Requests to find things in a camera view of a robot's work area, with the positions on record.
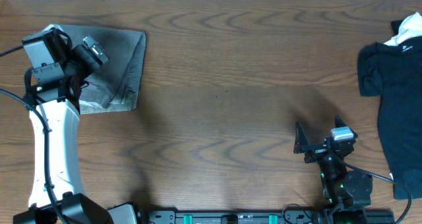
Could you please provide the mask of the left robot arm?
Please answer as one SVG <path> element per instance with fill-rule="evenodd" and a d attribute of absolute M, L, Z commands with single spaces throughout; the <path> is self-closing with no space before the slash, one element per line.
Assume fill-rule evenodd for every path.
<path fill-rule="evenodd" d="M 78 161 L 79 98 L 86 78 L 107 63 L 90 36 L 73 45 L 54 26 L 24 38 L 32 68 L 24 75 L 21 99 L 30 112 L 35 138 L 35 170 L 28 211 L 13 223 L 140 223 L 132 202 L 105 209 L 84 193 Z"/>

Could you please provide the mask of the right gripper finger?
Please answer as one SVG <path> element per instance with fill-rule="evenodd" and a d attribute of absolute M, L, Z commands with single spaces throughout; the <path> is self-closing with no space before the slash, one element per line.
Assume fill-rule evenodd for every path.
<path fill-rule="evenodd" d="M 335 126 L 336 126 L 336 128 L 338 128 L 338 127 L 343 127 L 343 126 L 347 126 L 346 125 L 346 123 L 341 119 L 341 117 L 339 116 L 339 115 L 336 115 L 335 117 L 334 117 L 334 122 L 335 122 Z M 354 138 L 357 138 L 358 137 L 358 135 L 357 135 L 357 133 L 355 132 L 355 131 L 353 131 L 353 133 L 354 133 Z"/>
<path fill-rule="evenodd" d="M 305 153 L 309 149 L 309 141 L 307 140 L 305 131 L 300 122 L 296 122 L 295 129 L 296 133 L 293 152 L 295 154 Z"/>

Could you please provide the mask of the grey shorts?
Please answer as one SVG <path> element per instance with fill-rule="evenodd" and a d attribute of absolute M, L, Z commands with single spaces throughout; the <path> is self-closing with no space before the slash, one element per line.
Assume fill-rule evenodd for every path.
<path fill-rule="evenodd" d="M 86 36 L 94 38 L 104 49 L 109 61 L 86 80 L 89 86 L 82 90 L 80 100 L 99 103 L 106 107 L 114 98 L 138 94 L 146 49 L 146 34 L 134 30 L 98 28 L 70 24 L 50 24 L 67 33 L 74 44 Z"/>

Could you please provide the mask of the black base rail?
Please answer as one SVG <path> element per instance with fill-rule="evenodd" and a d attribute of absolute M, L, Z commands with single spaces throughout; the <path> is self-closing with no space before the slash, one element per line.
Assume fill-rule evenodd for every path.
<path fill-rule="evenodd" d="M 343 211 L 329 220 L 311 210 L 282 212 L 177 212 L 151 211 L 143 220 L 147 224 L 284 224 L 284 223 L 394 223 L 391 211 Z"/>

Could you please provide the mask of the folded khaki shorts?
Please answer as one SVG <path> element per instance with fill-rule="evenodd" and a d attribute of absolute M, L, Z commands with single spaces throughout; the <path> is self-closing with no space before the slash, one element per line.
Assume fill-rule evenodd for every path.
<path fill-rule="evenodd" d="M 80 100 L 80 113 L 95 114 L 95 113 L 111 113 L 130 111 L 137 106 L 137 94 L 131 94 L 124 98 L 114 97 L 106 107 L 102 107 L 99 103 L 88 102 Z"/>

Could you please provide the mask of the white garment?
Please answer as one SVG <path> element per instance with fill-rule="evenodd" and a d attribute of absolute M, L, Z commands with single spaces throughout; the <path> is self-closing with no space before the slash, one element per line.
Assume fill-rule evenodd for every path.
<path fill-rule="evenodd" d="M 385 45 L 398 46 L 402 42 L 421 36 L 421 15 L 416 12 L 404 20 L 391 22 L 394 36 L 391 37 Z"/>

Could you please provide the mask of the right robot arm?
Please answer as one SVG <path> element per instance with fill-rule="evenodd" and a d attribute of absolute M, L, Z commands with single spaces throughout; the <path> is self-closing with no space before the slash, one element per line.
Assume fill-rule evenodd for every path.
<path fill-rule="evenodd" d="M 371 204 L 373 178 L 361 171 L 347 170 L 344 157 L 354 151 L 358 135 L 339 116 L 335 127 L 321 144 L 312 145 L 301 123 L 295 124 L 295 154 L 304 154 L 305 163 L 317 163 L 322 193 L 330 204 L 312 214 L 312 223 L 368 223 L 365 208 Z"/>

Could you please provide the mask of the black t-shirt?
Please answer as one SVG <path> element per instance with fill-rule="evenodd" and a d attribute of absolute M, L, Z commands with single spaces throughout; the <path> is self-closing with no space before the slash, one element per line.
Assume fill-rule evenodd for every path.
<path fill-rule="evenodd" d="M 373 43 L 358 55 L 362 96 L 380 97 L 378 135 L 393 180 L 394 197 L 421 197 L 421 35 Z"/>

